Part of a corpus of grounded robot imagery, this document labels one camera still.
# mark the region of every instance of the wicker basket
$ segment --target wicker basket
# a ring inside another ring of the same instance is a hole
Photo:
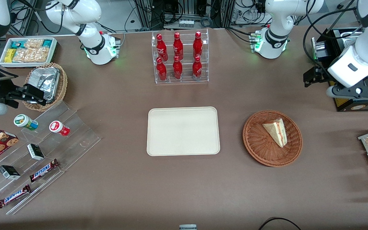
[[[275,119],[283,119],[287,144],[281,148],[272,139],[262,124]],[[245,147],[260,163],[271,167],[282,167],[294,162],[302,151],[302,134],[295,122],[285,114],[264,110],[253,114],[245,123],[242,132]]]
[[[65,71],[60,65],[56,63],[49,63],[49,64],[41,65],[37,68],[48,68],[48,67],[55,67],[60,70],[60,76],[59,76],[59,82],[57,83],[58,87],[57,87],[57,94],[56,94],[55,101],[53,103],[46,104],[45,106],[41,106],[40,104],[31,104],[31,103],[23,101],[23,103],[28,109],[44,112],[44,111],[47,111],[47,109],[49,109],[53,105],[55,105],[57,102],[62,101],[63,98],[65,97],[66,87],[67,87],[67,76],[66,76]],[[25,83],[28,83],[29,77],[31,76],[32,71],[28,74],[28,77],[26,78]]]

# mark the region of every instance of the table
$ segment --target table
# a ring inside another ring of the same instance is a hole
[[[274,216],[302,229],[368,229],[368,159],[357,140],[368,133],[368,112],[336,112],[325,83],[304,88],[302,74],[311,68],[305,29],[294,28],[276,60],[210,29],[210,82],[186,86],[154,83],[151,32],[128,34],[120,58],[103,66],[86,58],[77,37],[57,37],[55,60],[69,78],[65,101],[103,139],[17,214],[0,213],[0,229],[171,230],[195,223],[200,230],[253,230]],[[221,151],[150,157],[149,110],[188,106],[217,109]],[[264,109],[287,114],[301,129],[303,150],[290,166],[264,166],[243,145],[244,122]],[[0,128],[18,133],[12,119],[19,113],[39,114],[20,105],[0,116]]]

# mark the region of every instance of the sandwich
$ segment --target sandwich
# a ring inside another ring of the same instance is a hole
[[[286,145],[288,140],[286,138],[285,125],[283,124],[282,118],[273,120],[262,125],[271,135],[276,144],[279,145],[279,147],[283,148]]]

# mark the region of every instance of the red label bottle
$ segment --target red label bottle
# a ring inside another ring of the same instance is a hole
[[[178,55],[180,60],[184,58],[184,48],[183,42],[180,39],[180,33],[174,33],[174,44],[172,45],[174,48],[174,55]]]
[[[157,34],[156,38],[157,38],[157,52],[159,54],[159,57],[161,57],[163,61],[167,61],[168,60],[167,46],[163,41],[163,36],[161,34]]]
[[[183,76],[183,65],[180,62],[180,57],[178,55],[174,56],[174,64],[172,65],[174,69],[174,77],[180,80]]]
[[[203,65],[201,64],[200,60],[201,57],[197,55],[193,64],[193,79],[196,81],[201,79],[201,69],[203,68]]]
[[[165,68],[163,60],[161,59],[161,57],[158,57],[156,61],[157,61],[156,69],[157,69],[157,74],[159,75],[159,79],[160,81],[166,81],[167,80],[167,69]]]
[[[203,41],[201,40],[201,32],[197,31],[195,33],[195,40],[193,43],[193,57],[196,58],[197,55],[201,56],[203,54]]]

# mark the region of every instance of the clear acrylic shelf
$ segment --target clear acrylic shelf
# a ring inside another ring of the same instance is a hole
[[[23,195],[18,200],[11,202],[1,210],[8,214],[15,214],[47,186],[64,174],[80,157],[91,147],[100,141],[93,130],[88,127],[65,102],[60,102],[35,119],[39,126],[35,131],[22,129],[18,134],[20,142],[11,153],[3,153],[0,156],[1,165],[14,166],[21,177],[17,180],[5,179],[0,173],[0,200],[22,189],[26,184],[31,187],[31,193]],[[70,128],[66,137],[55,134],[49,130],[49,124],[58,120]],[[38,144],[45,158],[34,160],[28,153],[28,144]],[[31,183],[30,175],[47,165],[54,159],[60,165],[48,172],[45,176]]]
[[[200,80],[193,79],[193,43],[195,39],[196,32],[201,32],[201,40],[203,41],[203,54],[201,55],[201,64],[203,65],[202,74]],[[208,38],[208,30],[207,29],[199,29],[199,30],[180,30],[180,38],[183,42],[184,47],[184,59],[181,60],[183,65],[183,77],[181,80],[177,80],[174,77],[173,71],[173,63],[174,63],[174,33],[176,31],[158,31],[152,33],[151,40],[151,48],[152,48],[152,56],[153,56],[153,65],[154,65],[154,76],[155,82],[158,83],[197,83],[197,82],[208,82],[209,81],[209,38]],[[156,58],[158,57],[157,53],[157,39],[155,38],[157,34],[161,34],[163,36],[163,40],[165,45],[167,46],[167,54],[168,60],[164,62],[165,67],[167,68],[167,81],[161,81],[157,75],[157,62]]]

